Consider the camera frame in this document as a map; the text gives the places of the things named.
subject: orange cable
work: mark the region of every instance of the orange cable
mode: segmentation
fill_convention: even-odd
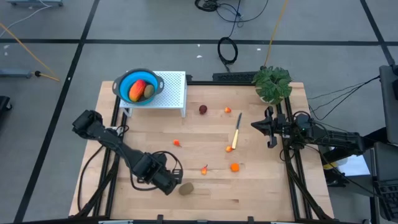
[[[43,73],[41,73],[41,72],[40,72],[40,75],[41,75],[41,76],[44,76],[44,77],[46,77],[46,78],[51,78],[52,80],[55,80],[55,81],[57,81],[57,82],[60,81],[58,78],[54,78],[54,77],[52,77],[52,76],[50,76],[50,75],[46,75],[46,74],[43,74]]]
[[[3,25],[1,22],[0,22],[0,26],[8,33],[8,34],[10,34],[28,53],[30,53],[30,55],[36,60],[36,61],[38,61],[40,64],[42,64],[48,71],[50,71],[51,72],[51,74],[53,75],[53,76],[55,76],[56,77],[56,75],[55,75],[55,73],[53,72],[53,70],[51,70],[51,68],[49,68],[48,66],[46,66],[40,59],[38,59],[37,57],[36,57],[36,55],[34,55],[19,39],[18,39],[18,37],[16,37],[11,31],[9,31],[8,29],[7,29],[7,27],[5,26],[5,25]]]
[[[285,12],[285,9],[286,9],[286,5],[287,5],[288,1],[289,1],[289,0],[285,0],[285,3],[284,3],[284,5],[283,5],[283,7],[282,7],[282,10],[281,10],[281,12],[280,12],[280,14],[279,14],[278,21],[276,22],[274,31],[273,31],[273,33],[272,33],[271,40],[269,41],[268,52],[267,52],[267,58],[266,58],[266,62],[264,62],[264,67],[267,65],[267,61],[268,61],[269,55],[271,54],[271,45],[272,45],[272,41],[274,40],[274,37],[275,37],[275,34],[276,34],[276,30],[278,29],[279,22],[282,20],[282,16],[284,15],[284,12]]]

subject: green leaves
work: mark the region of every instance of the green leaves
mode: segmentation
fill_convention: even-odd
[[[260,70],[253,77],[252,83],[256,84],[256,93],[265,101],[272,101],[273,105],[280,103],[285,97],[290,96],[292,87],[289,83],[292,78],[283,68],[268,67]]]

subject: mango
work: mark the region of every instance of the mango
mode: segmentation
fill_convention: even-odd
[[[145,90],[146,83],[144,80],[137,80],[129,91],[129,98],[133,102],[137,102]]]

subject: blue bowl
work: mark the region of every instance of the blue bowl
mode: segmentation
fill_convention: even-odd
[[[146,83],[150,83],[154,86],[155,92],[148,99],[133,102],[129,98],[129,91],[137,80],[144,80]],[[128,103],[132,103],[134,105],[145,105],[151,102],[154,99],[155,95],[161,93],[163,91],[163,88],[164,81],[162,77],[156,75],[153,71],[150,71],[148,69],[138,68],[130,70],[124,75],[115,79],[115,81],[113,82],[112,90],[115,95],[118,95],[122,100]]]

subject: wooden tabletop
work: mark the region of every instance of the wooden tabletop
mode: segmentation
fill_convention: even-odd
[[[293,87],[290,96],[293,113],[308,111],[303,83],[290,85]],[[111,122],[115,101],[111,88],[112,82],[103,82],[96,106],[105,125]],[[207,105],[206,114],[199,114],[200,105]],[[225,107],[230,107],[232,112],[224,113]],[[237,221],[253,216],[256,221],[294,221],[286,168],[279,159],[282,150],[280,137],[277,137],[278,145],[268,149],[269,138],[250,125],[264,119],[267,107],[268,104],[259,99],[253,86],[190,85],[186,118],[181,118],[179,110],[134,109],[132,117],[127,120],[130,130],[124,142],[146,152],[166,150],[175,154],[183,165],[183,184],[191,182],[195,190],[186,196],[178,193],[179,185],[168,196],[160,190],[136,191],[131,187],[127,166],[121,162],[111,218],[154,220],[158,214],[163,214],[165,220]],[[240,112],[243,115],[238,146],[235,151],[227,153],[225,147],[231,145]],[[182,147],[174,146],[174,139],[178,139]],[[81,167],[99,146],[96,141],[88,141]],[[98,186],[103,154],[104,151],[96,156],[85,172],[82,203],[88,201]],[[326,214],[333,217],[318,153],[305,148],[301,154],[309,192]],[[240,165],[240,171],[236,173],[229,168],[235,162]],[[200,170],[206,165],[208,173],[202,175]],[[167,167],[172,169],[173,166],[174,160],[168,157]],[[305,217],[300,191],[296,191],[301,217]],[[106,190],[102,214],[107,195]],[[77,213],[76,196],[77,190],[71,215]]]

